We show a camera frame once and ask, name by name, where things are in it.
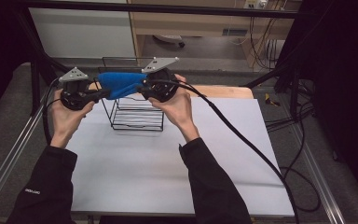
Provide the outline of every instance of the wrist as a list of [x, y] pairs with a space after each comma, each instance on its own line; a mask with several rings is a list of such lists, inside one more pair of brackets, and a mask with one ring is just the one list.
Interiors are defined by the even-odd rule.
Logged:
[[198, 128], [192, 122], [188, 123], [187, 125], [181, 125], [179, 130], [187, 143], [200, 137]]
[[50, 145], [52, 147], [60, 147], [60, 148], [66, 148], [66, 146], [69, 143], [69, 139], [71, 139], [70, 137], [68, 137], [67, 135], [64, 134], [54, 134], [52, 139], [51, 139], [51, 143]]

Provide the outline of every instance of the vr controller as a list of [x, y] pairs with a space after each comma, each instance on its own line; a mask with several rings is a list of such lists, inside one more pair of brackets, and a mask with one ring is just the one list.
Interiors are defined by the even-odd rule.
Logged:
[[[154, 58], [145, 69], [142, 69], [142, 73], [146, 74], [146, 77], [139, 83], [136, 91], [141, 93], [145, 99], [153, 97], [160, 102], [170, 100], [178, 87], [174, 83], [170, 83], [177, 79], [166, 66], [177, 61], [179, 61], [178, 58]], [[71, 110], [81, 110], [91, 101], [98, 103], [100, 99], [109, 97], [111, 93], [110, 90], [101, 88], [90, 89], [90, 85], [95, 82], [76, 67], [60, 77], [59, 81], [63, 85], [62, 104]]]

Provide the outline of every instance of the white table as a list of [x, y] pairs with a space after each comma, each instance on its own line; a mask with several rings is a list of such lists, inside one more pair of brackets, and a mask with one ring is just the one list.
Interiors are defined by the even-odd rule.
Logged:
[[[254, 99], [210, 98], [236, 128], [278, 167]], [[218, 118], [193, 97], [200, 135], [233, 180], [251, 216], [292, 217], [279, 178]], [[114, 131], [101, 103], [82, 121], [68, 148], [77, 155], [73, 212], [105, 215], [194, 214], [187, 169], [179, 155], [185, 144], [167, 119], [163, 132]]]

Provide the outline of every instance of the person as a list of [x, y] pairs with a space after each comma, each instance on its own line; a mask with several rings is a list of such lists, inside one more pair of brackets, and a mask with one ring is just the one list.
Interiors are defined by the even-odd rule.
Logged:
[[[55, 100], [60, 99], [60, 94], [61, 91], [55, 91]], [[200, 137], [193, 121], [189, 93], [178, 88], [173, 98], [165, 103], [153, 98], [149, 98], [149, 101], [166, 114], [186, 140], [186, 144], [179, 147], [179, 152], [188, 169], [197, 223], [252, 223], [244, 200]], [[65, 148], [93, 105], [90, 102], [82, 110], [72, 111], [59, 100], [52, 104], [54, 134], [51, 144], [46, 146], [37, 161], [7, 224], [75, 223], [71, 219], [71, 177], [77, 155]]]

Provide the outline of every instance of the black sleeve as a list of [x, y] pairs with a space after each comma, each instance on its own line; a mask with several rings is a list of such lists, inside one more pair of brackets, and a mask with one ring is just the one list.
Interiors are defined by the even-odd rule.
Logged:
[[248, 209], [233, 182], [201, 138], [179, 148], [188, 168], [199, 224], [251, 224]]
[[7, 224], [71, 224], [72, 172], [77, 155], [46, 147], [22, 189]]

